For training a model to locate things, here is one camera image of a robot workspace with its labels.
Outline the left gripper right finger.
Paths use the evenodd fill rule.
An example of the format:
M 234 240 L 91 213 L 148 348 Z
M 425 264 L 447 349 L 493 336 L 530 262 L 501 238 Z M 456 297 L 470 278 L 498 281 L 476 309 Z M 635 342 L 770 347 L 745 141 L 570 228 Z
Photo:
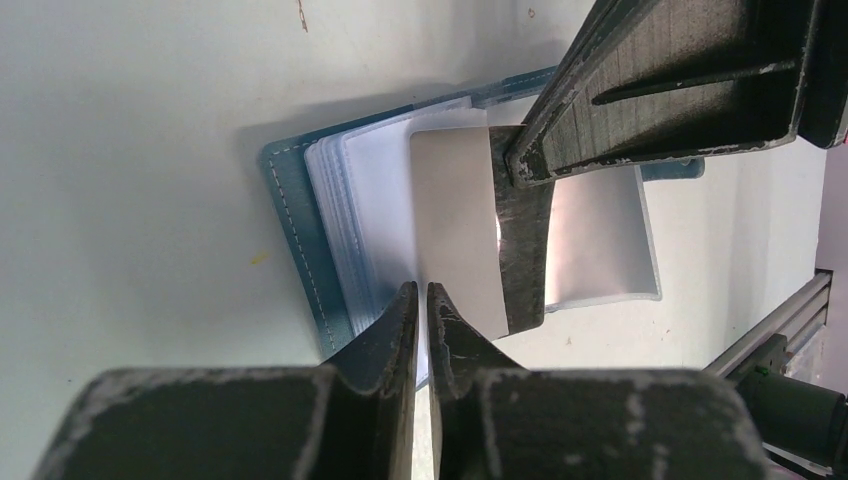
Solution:
M 732 386 L 688 369 L 529 370 L 427 288 L 440 479 L 768 479 Z

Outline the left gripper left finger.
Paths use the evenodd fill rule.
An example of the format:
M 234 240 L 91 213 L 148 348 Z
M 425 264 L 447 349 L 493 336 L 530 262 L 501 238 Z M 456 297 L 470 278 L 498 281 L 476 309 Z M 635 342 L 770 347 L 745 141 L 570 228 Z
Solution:
M 314 367 L 126 368 L 67 410 L 37 479 L 407 479 L 418 289 Z

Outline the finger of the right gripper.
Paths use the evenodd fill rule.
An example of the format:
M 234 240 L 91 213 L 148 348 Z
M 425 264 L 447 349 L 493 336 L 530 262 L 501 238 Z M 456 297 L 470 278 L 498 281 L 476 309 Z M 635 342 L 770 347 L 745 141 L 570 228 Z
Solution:
M 512 184 L 505 153 L 519 126 L 489 129 L 495 209 L 500 227 L 499 262 L 507 328 L 515 335 L 542 325 L 552 183 L 519 188 Z
M 504 160 L 518 186 L 847 140 L 843 1 L 598 1 Z

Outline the grey credit card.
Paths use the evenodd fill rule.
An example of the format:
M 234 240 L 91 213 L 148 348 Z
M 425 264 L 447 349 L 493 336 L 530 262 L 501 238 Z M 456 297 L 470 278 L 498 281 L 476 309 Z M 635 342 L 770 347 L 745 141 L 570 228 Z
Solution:
M 416 132 L 409 147 L 419 276 L 441 284 L 485 338 L 501 338 L 508 323 L 489 129 Z

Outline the blue leather card holder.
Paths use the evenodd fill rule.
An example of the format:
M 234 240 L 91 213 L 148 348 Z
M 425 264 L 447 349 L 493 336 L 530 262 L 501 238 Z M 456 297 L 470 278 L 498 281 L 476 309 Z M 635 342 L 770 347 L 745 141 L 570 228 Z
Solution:
M 554 68 L 519 74 L 465 91 L 399 106 L 271 142 L 259 157 L 300 275 L 319 336 L 330 357 L 370 326 L 375 312 L 353 310 L 344 298 L 305 158 L 327 137 L 372 130 L 445 104 L 486 110 L 490 121 L 517 122 L 542 92 Z M 559 180 L 552 197 L 545 311 L 662 298 L 644 184 L 701 177 L 701 158 L 626 166 Z

